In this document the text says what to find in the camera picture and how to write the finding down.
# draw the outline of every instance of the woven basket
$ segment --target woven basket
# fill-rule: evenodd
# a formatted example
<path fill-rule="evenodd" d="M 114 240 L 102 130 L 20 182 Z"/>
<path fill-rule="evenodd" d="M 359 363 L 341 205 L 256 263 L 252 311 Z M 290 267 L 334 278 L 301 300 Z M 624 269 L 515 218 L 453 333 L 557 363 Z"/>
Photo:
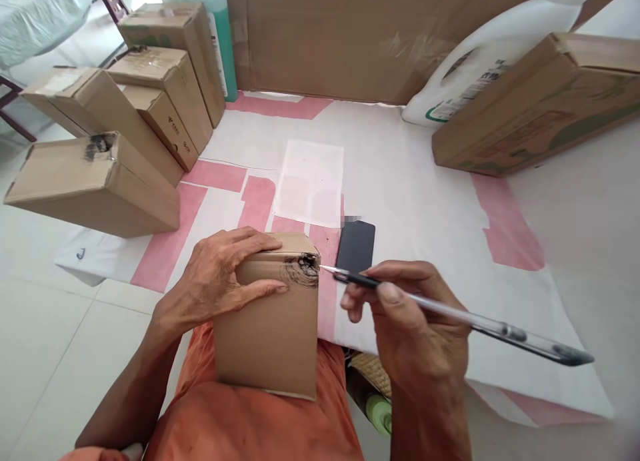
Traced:
<path fill-rule="evenodd" d="M 354 354 L 351 366 L 356 368 L 383 396 L 391 399 L 391 381 L 383 369 L 380 358 L 367 353 Z"/>

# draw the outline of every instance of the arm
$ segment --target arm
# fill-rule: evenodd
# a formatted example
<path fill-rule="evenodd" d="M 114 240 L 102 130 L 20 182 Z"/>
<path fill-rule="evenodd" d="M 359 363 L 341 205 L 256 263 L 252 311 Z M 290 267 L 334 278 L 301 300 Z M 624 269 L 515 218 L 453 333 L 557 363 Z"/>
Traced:
<path fill-rule="evenodd" d="M 241 286 L 235 277 L 235 269 L 247 256 L 281 246 L 280 241 L 248 227 L 221 231 L 198 242 L 184 274 L 156 305 L 140 347 L 98 405 L 75 447 L 121 450 L 133 443 L 145 446 L 155 429 L 182 335 L 255 299 L 286 292 L 288 286 L 276 280 Z"/>
<path fill-rule="evenodd" d="M 458 309 L 462 304 L 432 264 L 385 261 L 364 274 L 384 281 L 376 291 L 350 284 L 341 306 L 359 322 L 371 304 L 380 361 L 393 393 L 392 460 L 468 461 L 471 443 L 464 375 L 470 329 L 423 312 L 405 291 Z"/>

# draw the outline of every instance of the black pen grip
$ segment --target black pen grip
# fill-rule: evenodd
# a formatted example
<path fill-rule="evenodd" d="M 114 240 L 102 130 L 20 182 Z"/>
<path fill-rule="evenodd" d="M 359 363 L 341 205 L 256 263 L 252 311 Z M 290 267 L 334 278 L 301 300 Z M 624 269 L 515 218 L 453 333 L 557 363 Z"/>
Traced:
<path fill-rule="evenodd" d="M 364 276 L 363 274 L 357 274 L 357 273 L 349 273 L 349 274 L 335 273 L 333 275 L 333 278 L 344 283 L 352 282 L 357 284 L 358 286 L 363 286 L 369 289 L 376 289 L 380 284 L 380 281 L 378 281 L 377 279 L 369 278 L 368 276 Z"/>

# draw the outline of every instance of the bottle label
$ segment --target bottle label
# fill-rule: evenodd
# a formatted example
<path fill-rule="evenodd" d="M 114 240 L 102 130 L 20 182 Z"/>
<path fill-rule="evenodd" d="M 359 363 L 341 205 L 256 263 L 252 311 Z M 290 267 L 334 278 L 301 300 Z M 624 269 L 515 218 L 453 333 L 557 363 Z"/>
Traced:
<path fill-rule="evenodd" d="M 222 83 L 222 92 L 225 98 L 229 96 L 227 91 L 227 81 L 225 80 L 225 68 L 222 66 L 222 53 L 220 53 L 220 43 L 218 42 L 218 30 L 215 28 L 215 18 L 213 13 L 207 12 L 209 16 L 209 29 L 211 30 L 211 43 L 215 51 L 215 60 L 218 62 L 218 74 L 220 75 L 220 83 Z"/>
<path fill-rule="evenodd" d="M 443 100 L 427 111 L 425 117 L 439 123 L 446 123 L 458 111 L 464 108 L 469 101 L 474 99 L 488 85 L 497 80 L 509 68 L 506 60 L 497 59 L 490 68 L 485 70 L 481 77 L 471 83 L 459 96 Z"/>

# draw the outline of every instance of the hand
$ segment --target hand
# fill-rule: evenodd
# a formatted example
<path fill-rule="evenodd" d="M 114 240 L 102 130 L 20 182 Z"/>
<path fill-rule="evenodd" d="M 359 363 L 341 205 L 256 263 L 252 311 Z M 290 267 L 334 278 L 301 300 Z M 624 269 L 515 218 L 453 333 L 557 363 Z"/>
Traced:
<path fill-rule="evenodd" d="M 219 231 L 200 240 L 182 277 L 158 302 L 152 321 L 181 336 L 255 299 L 287 292 L 289 287 L 281 281 L 265 279 L 241 286 L 235 277 L 235 269 L 247 256 L 281 246 L 281 241 L 250 227 Z"/>
<path fill-rule="evenodd" d="M 376 291 L 350 284 L 341 306 L 352 322 L 359 322 L 363 303 L 371 304 L 380 361 L 392 381 L 394 399 L 400 390 L 412 402 L 444 412 L 463 402 L 471 329 L 422 311 L 402 291 L 464 310 L 435 267 L 424 261 L 385 261 L 363 274 L 387 282 Z"/>

